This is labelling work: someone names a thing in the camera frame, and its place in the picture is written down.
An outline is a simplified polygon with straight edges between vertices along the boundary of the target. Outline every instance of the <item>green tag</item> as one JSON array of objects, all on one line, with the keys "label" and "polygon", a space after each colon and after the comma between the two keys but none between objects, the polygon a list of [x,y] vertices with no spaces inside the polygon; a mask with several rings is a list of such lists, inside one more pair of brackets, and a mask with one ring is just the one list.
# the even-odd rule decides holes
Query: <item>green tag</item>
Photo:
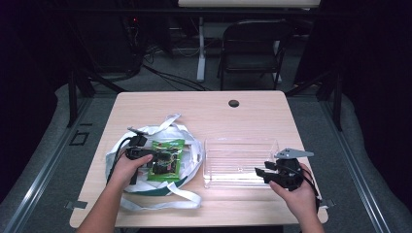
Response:
[{"label": "green tag", "polygon": [[149,170],[148,181],[176,182],[179,178],[184,139],[172,141],[153,141],[152,149],[157,151],[158,157]]}]

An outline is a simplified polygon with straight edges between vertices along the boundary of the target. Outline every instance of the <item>power cord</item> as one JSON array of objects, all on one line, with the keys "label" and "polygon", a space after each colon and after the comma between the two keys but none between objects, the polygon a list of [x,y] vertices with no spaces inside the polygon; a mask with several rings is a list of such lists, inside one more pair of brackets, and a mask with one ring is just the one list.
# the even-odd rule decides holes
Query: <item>power cord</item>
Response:
[{"label": "power cord", "polygon": [[116,164],[118,163],[119,159],[120,159],[121,156],[123,155],[123,153],[122,153],[121,155],[119,155],[121,146],[122,146],[126,141],[130,141],[131,139],[132,139],[131,137],[125,138],[125,139],[123,139],[123,141],[121,141],[121,143],[119,144],[119,147],[118,147],[118,149],[116,150],[115,159],[113,160],[112,168],[110,169],[109,176],[107,177],[107,182],[106,182],[106,184],[109,182],[110,178],[112,177],[113,171],[115,171]]},{"label": "power cord", "polygon": [[161,77],[162,79],[164,79],[167,83],[169,83],[172,87],[176,88],[177,90],[183,91],[182,89],[179,89],[177,86],[173,85],[172,82],[174,83],[178,83],[181,85],[185,85],[189,88],[192,88],[194,90],[199,90],[199,91],[205,91],[205,90],[210,90],[209,88],[201,85],[200,83],[196,83],[194,81],[185,79],[183,77],[180,76],[176,76],[176,75],[172,75],[172,74],[167,74],[167,73],[163,73],[160,71],[157,71],[156,69],[149,67],[145,64],[142,65],[144,68],[146,68],[148,71],[154,73],[155,75]]}]

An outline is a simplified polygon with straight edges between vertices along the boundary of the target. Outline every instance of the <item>table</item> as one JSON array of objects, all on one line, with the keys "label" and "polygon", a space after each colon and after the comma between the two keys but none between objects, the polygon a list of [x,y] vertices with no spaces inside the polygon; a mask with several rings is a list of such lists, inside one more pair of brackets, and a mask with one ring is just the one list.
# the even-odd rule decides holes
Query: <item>table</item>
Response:
[{"label": "table", "polygon": [[[321,0],[179,0],[182,8],[318,8]],[[204,82],[206,57],[204,50],[204,21],[199,19],[199,62],[197,81]]]},{"label": "table", "polygon": [[[232,108],[230,100],[239,106]],[[159,124],[170,114],[182,116],[176,123],[185,125],[199,141],[207,138],[276,138],[279,148],[303,150],[285,94],[281,91],[185,91],[123,92],[119,94],[86,176],[79,201],[85,209],[75,209],[70,224],[78,227],[106,181],[105,154],[127,131]],[[310,167],[306,157],[300,162]],[[131,213],[120,209],[117,227],[202,227],[283,225],[297,223],[285,202],[267,188],[205,188],[202,168],[182,187],[202,197],[194,210],[165,209]],[[176,200],[175,195],[148,197],[134,195],[141,206]],[[319,210],[321,222],[327,221],[325,209]]]}]

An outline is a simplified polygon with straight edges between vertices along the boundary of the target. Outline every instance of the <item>black device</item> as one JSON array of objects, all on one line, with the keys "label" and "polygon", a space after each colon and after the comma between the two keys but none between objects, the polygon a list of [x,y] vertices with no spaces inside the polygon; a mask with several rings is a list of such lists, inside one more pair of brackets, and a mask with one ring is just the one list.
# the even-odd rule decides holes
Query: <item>black device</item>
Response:
[{"label": "black device", "polygon": [[[139,147],[127,148],[125,152],[126,157],[130,160],[138,159],[148,154],[152,154],[153,159],[147,163],[147,167],[152,168],[154,173],[165,174],[165,173],[170,172],[166,170],[165,168],[163,168],[162,166],[158,165],[159,160],[167,161],[167,160],[172,159],[171,156],[173,156],[173,154],[171,154],[170,152],[142,149]],[[138,171],[136,171],[136,173],[131,178],[130,184],[136,184],[137,175],[138,175]]]},{"label": "black device", "polygon": [[[154,151],[154,150],[142,149],[142,147],[148,141],[148,139],[144,136],[147,133],[139,131],[137,129],[133,129],[132,127],[128,127],[127,129],[129,131],[135,133],[136,136],[125,138],[119,144],[118,150],[116,151],[116,155],[115,155],[115,161],[113,162],[112,168],[110,169],[110,173],[109,173],[109,176],[107,178],[107,183],[109,182],[110,178],[112,177],[113,171],[115,170],[115,167],[116,167],[116,164],[118,163],[119,158],[122,156],[122,154],[120,154],[120,149],[126,141],[129,141],[129,143],[128,143],[128,147],[125,150],[125,155],[130,160],[138,159],[138,158],[143,157],[145,155],[156,153],[156,151]],[[136,184],[137,175],[138,175],[138,171],[136,170],[136,172],[134,173],[133,177],[130,180],[130,184]]]},{"label": "black device", "polygon": [[302,169],[296,158],[278,159],[275,163],[266,161],[264,166],[267,169],[277,171],[277,173],[264,172],[259,168],[255,168],[257,175],[262,177],[265,183],[273,181],[281,187],[293,191],[299,188],[303,182]]},{"label": "black device", "polygon": [[273,181],[281,187],[293,191],[299,188],[305,179],[303,170],[297,160],[298,157],[304,156],[313,156],[313,152],[284,149],[274,156],[277,158],[275,162],[264,162],[264,167],[271,170],[270,172],[265,172],[259,168],[255,168],[255,171],[259,177],[263,178],[265,183]]}]

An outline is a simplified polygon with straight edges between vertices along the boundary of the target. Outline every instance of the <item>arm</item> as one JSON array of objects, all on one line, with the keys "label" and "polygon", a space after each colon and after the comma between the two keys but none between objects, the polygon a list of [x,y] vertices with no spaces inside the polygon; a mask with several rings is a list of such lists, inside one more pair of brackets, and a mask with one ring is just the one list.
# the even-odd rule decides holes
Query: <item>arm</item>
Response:
[{"label": "arm", "polygon": [[128,186],[136,169],[149,162],[152,157],[149,154],[129,160],[121,156],[112,177],[77,232],[113,232],[123,190]]},{"label": "arm", "polygon": [[[309,168],[300,163],[302,169],[310,172]],[[305,177],[311,179],[309,174],[305,174]],[[270,187],[285,201],[292,214],[296,216],[299,221],[302,232],[323,233],[324,227],[318,219],[318,214],[315,204],[315,193],[312,190],[310,184],[303,181],[300,188],[294,191],[287,191],[277,183],[270,182]]]}]

